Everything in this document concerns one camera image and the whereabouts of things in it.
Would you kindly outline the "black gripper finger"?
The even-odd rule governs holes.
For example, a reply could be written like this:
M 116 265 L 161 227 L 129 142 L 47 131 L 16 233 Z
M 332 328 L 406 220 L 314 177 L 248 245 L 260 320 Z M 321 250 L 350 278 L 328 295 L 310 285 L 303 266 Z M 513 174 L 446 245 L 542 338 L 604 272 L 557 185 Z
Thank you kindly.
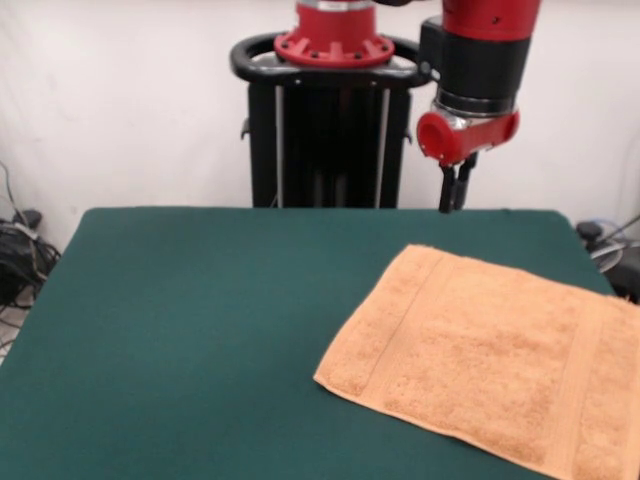
M 474 152 L 460 165 L 454 197 L 455 210 L 462 210 L 465 205 L 471 173 L 477 165 L 477 160 L 478 153 Z
M 440 170 L 443 174 L 443 180 L 439 200 L 439 211 L 448 214 L 454 210 L 455 205 L 457 190 L 456 169 L 450 165 L 441 165 Z

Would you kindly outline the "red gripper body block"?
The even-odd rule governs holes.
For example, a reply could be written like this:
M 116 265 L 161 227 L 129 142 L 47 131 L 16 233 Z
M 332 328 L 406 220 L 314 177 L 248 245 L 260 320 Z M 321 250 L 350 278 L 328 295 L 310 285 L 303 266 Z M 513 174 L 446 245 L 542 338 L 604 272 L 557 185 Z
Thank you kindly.
M 509 115 L 471 119 L 431 111 L 418 121 L 416 137 L 422 153 L 440 165 L 457 165 L 470 155 L 509 142 L 520 123 L 518 111 Z

